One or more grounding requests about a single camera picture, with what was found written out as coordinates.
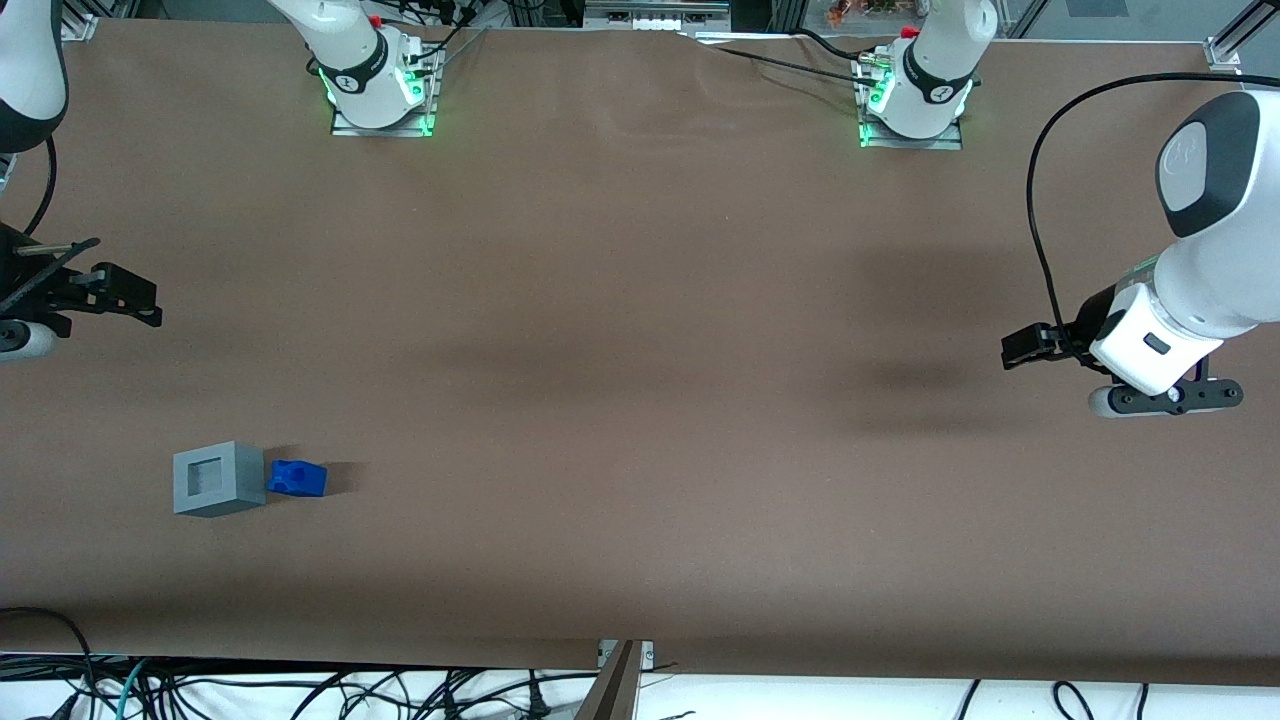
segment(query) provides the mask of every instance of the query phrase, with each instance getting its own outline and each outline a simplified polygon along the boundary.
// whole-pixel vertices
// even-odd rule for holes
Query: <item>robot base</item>
[[[435,135],[435,113],[440,106],[440,76],[444,73],[445,51],[410,65],[410,70],[424,73],[421,79],[425,100],[403,118],[384,128],[362,128],[352,124],[334,108],[330,135],[339,137],[431,137]]]
[[[876,55],[881,56],[882,50],[887,51],[887,46],[877,47]],[[852,67],[854,77],[868,77],[881,81],[884,74],[883,67],[876,63],[863,64],[859,60],[852,60],[850,65]],[[908,150],[960,150],[964,147],[959,119],[951,120],[951,124],[947,126],[947,129],[942,131],[942,135],[925,140],[904,137],[891,131],[884,124],[884,120],[869,109],[872,95],[876,92],[877,88],[861,85],[856,86],[854,91],[854,100],[858,104],[858,142],[863,147],[899,147]]]

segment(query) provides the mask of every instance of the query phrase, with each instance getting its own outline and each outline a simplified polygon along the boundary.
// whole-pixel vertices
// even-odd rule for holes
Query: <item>white floor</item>
[[[372,684],[384,674],[352,676],[353,682]],[[302,679],[319,682],[321,674],[310,675],[237,675],[236,680]],[[458,700],[476,697],[494,688],[526,679],[525,671],[495,670],[477,678],[458,693]],[[443,673],[407,675],[410,694],[422,698],[442,679]],[[646,675],[640,692],[636,720],[668,720],[692,711],[690,720],[954,720],[960,700],[968,688],[965,680],[877,680],[841,678],[758,678],[730,675]],[[580,701],[590,680],[548,682],[543,696],[550,707]],[[1128,720],[1134,717],[1138,685],[1080,683],[1096,720]],[[394,683],[379,689],[402,697]],[[229,688],[192,685],[183,694],[212,720],[284,720],[307,694],[306,688]],[[69,688],[58,680],[40,683],[0,683],[0,720],[46,717],[69,696]],[[524,707],[527,693],[513,692],[508,698]],[[338,716],[342,693],[337,689],[320,696],[302,714],[301,720]],[[1078,720],[1084,712],[1066,703]],[[110,716],[100,705],[97,717]],[[132,714],[133,703],[128,708]],[[475,707],[468,719],[506,720],[518,714],[500,703]],[[87,717],[86,703],[77,706],[77,720]],[[371,702],[351,715],[351,720],[392,720],[397,708]],[[436,714],[433,720],[439,720]],[[1057,720],[1051,683],[986,680],[969,708],[969,720]],[[1147,701],[1148,720],[1190,720],[1231,717],[1233,720],[1280,717],[1280,689],[1225,688],[1194,685],[1153,685]]]

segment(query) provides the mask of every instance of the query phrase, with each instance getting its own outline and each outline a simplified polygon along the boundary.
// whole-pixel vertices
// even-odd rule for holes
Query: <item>blue plastic object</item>
[[[302,460],[273,460],[266,489],[293,497],[324,497],[329,470]]]

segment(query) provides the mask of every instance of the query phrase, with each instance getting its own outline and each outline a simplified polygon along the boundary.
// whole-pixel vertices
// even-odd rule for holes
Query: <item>metal mounting plate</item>
[[[850,67],[854,70],[854,77],[881,79],[876,77],[876,68],[864,65],[858,60],[851,60]],[[858,104],[858,142],[863,147],[897,147],[906,150],[961,150],[964,147],[959,118],[951,120],[951,124],[947,126],[947,129],[942,131],[942,135],[927,140],[904,137],[893,132],[884,124],[884,120],[879,115],[872,113],[868,108],[873,88],[861,85],[854,88],[854,100]]]
[[[618,647],[618,641],[600,641],[599,648],[595,651],[595,666],[604,667],[616,647]],[[640,641],[640,669],[653,670],[653,641]]]

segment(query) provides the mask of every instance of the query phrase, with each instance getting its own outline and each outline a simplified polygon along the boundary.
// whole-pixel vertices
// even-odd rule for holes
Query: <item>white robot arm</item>
[[[352,124],[384,128],[424,102],[417,37],[375,28],[360,0],[268,1],[302,33],[330,100]]]
[[[44,142],[67,114],[58,0],[0,1],[0,152]]]
[[[892,77],[868,109],[904,137],[942,135],[964,111],[998,24],[991,0],[933,0],[919,36],[890,44]]]
[[[1119,384],[1091,397],[1103,416],[1240,402],[1236,383],[1201,370],[1224,341],[1280,322],[1280,92],[1228,92],[1201,106],[1165,143],[1156,181],[1178,240],[1085,301],[1066,338],[1037,323],[1004,343],[1006,369],[1074,347],[1114,375]]]

